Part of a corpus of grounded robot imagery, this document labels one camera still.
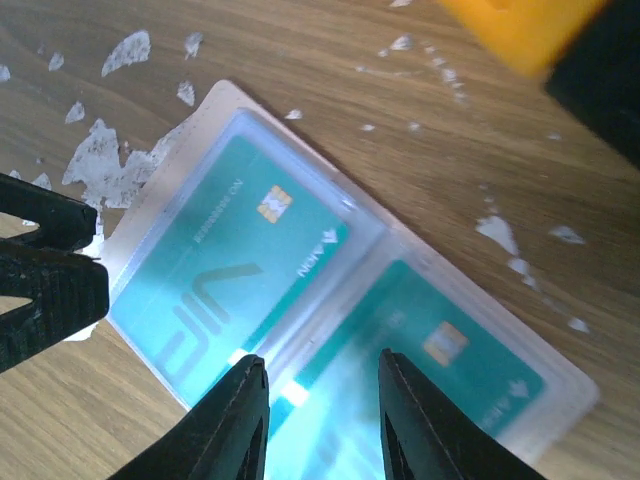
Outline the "yellow bin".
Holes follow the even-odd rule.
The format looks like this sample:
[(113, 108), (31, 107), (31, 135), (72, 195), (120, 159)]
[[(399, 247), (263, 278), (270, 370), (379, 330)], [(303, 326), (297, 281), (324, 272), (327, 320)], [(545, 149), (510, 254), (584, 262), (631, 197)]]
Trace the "yellow bin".
[(441, 5), (510, 69), (536, 76), (608, 5), (605, 0), (443, 0)]

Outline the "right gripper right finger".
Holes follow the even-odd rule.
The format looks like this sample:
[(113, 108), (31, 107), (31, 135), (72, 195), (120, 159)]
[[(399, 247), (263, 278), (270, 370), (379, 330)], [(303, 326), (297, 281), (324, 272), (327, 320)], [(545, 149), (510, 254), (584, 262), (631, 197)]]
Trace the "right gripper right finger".
[(540, 479), (474, 424), (407, 356), (379, 357), (381, 444), (388, 479)]

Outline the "black bin with teal cards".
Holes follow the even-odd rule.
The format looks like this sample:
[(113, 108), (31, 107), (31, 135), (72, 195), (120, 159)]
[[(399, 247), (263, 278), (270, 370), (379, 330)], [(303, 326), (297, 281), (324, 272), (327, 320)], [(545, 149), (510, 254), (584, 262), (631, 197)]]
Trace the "black bin with teal cards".
[(638, 166), (639, 2), (607, 2), (569, 44), (544, 88)]

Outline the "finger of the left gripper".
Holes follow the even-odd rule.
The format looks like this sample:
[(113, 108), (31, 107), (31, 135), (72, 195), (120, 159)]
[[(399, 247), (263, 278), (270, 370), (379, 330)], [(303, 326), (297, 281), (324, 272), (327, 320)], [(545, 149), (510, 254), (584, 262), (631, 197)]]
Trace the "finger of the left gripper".
[(1, 212), (38, 225), (3, 239), (14, 244), (75, 252), (90, 245), (96, 234), (95, 208), (6, 174), (1, 175)]
[(1, 371), (6, 372), (104, 318), (107, 269), (93, 259), (1, 242), (1, 294), (27, 304), (1, 315)]

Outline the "beige card holder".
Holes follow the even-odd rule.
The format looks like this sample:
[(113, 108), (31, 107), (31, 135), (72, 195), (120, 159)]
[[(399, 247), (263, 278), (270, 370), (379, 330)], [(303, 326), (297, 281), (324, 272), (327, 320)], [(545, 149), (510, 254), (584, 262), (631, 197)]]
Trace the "beige card holder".
[(188, 405), (182, 401), (115, 323), (111, 309), (133, 273), (211, 168), (211, 155), (222, 150), (236, 135), (255, 141), (277, 165), (336, 212), (348, 227), (348, 234), (337, 252), (282, 317), (270, 326), (260, 326), (254, 333), (253, 347), (235, 352), (208, 389), (243, 356), (262, 357), (270, 381), (270, 438), (276, 407), (282, 402), (298, 404), (304, 396), (294, 381), (296, 374), (335, 332), (386, 266), (398, 259), (408, 262), (530, 363), (547, 382), (544, 395), (500, 437), (494, 438), (520, 459), (535, 462), (597, 403), (598, 388), (584, 372), (238, 86), (222, 80), (185, 122), (165, 160), (137, 194), (101, 255), (110, 277), (109, 321), (182, 405), (191, 408), (196, 403)]

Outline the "teal VIP credit card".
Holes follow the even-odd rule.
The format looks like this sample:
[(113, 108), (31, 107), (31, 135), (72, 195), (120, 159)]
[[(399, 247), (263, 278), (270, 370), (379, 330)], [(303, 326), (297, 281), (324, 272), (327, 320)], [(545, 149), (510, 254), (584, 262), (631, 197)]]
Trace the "teal VIP credit card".
[(344, 220), (242, 135), (115, 300), (115, 323), (194, 405), (260, 326), (277, 322), (337, 252)]

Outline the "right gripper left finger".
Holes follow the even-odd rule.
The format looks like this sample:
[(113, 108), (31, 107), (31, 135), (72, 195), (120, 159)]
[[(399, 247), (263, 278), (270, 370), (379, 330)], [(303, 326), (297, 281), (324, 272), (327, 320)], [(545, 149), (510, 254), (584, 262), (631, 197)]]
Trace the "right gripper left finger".
[(171, 430), (111, 477), (262, 479), (269, 413), (264, 360), (246, 355)]

